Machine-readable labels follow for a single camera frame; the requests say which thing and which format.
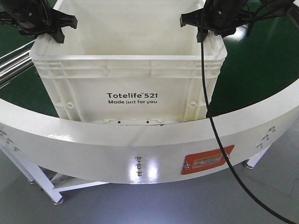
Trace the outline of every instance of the gray floor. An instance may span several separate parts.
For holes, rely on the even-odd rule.
[[[265,204],[299,223],[299,119],[254,170],[238,174]],[[52,205],[0,153],[0,224],[282,224],[244,193],[229,170],[173,183],[107,184],[64,192]]]

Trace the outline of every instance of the metal leg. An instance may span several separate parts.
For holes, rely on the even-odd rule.
[[[24,168],[24,166],[16,159],[16,157],[9,152],[5,147],[0,147],[4,154],[15,164],[17,168],[27,177],[29,183],[35,183],[33,176]]]
[[[258,154],[255,154],[254,156],[252,156],[251,158],[249,158],[248,160],[244,161],[244,167],[246,169],[253,169],[254,166],[259,162],[259,160],[262,158],[262,156],[267,152],[267,150],[269,149],[269,147],[266,147],[265,149],[263,149],[262,151],[260,151]]]
[[[1,147],[1,149],[28,178],[29,182],[36,181],[36,183],[52,199],[54,204],[61,204],[63,202],[62,195],[56,189],[54,189],[54,185],[47,178],[45,173],[38,167],[38,165],[33,164],[17,155],[13,155],[7,149],[5,149],[5,147]]]

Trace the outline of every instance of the orange warning label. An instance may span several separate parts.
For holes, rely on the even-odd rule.
[[[226,154],[230,154],[234,145],[224,147]],[[225,163],[225,158],[220,149],[208,152],[190,154],[185,157],[182,174],[192,174],[207,169],[221,166]]]

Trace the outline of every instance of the bolt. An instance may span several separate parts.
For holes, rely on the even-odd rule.
[[[136,157],[136,161],[137,161],[138,163],[141,162],[141,159],[142,159],[142,157]]]
[[[12,141],[11,139],[9,139],[9,138],[6,140],[6,143],[7,143],[7,144],[10,144],[10,143],[12,143],[12,142],[13,142],[13,141]]]
[[[140,163],[136,164],[136,166],[137,166],[137,169],[141,169],[142,168],[142,164],[140,164]]]
[[[263,144],[262,143],[258,144],[257,148],[263,148]]]
[[[191,164],[185,164],[184,166],[183,166],[185,169],[190,169],[190,167],[191,167]]]
[[[269,132],[275,132],[275,131],[276,131],[275,126],[273,126],[269,129]]]
[[[268,141],[269,140],[269,135],[266,135],[265,137],[263,137],[263,140]]]
[[[6,135],[6,133],[3,130],[0,130],[0,136]]]

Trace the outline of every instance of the green conveyor belt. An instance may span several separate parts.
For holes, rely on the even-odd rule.
[[[0,56],[32,40],[7,25],[0,26],[0,34]],[[228,56],[210,104],[213,116],[266,99],[299,78],[299,31],[286,17],[258,22],[250,37],[224,42]],[[293,97],[299,97],[299,90]],[[0,89],[0,98],[57,117],[35,68]]]

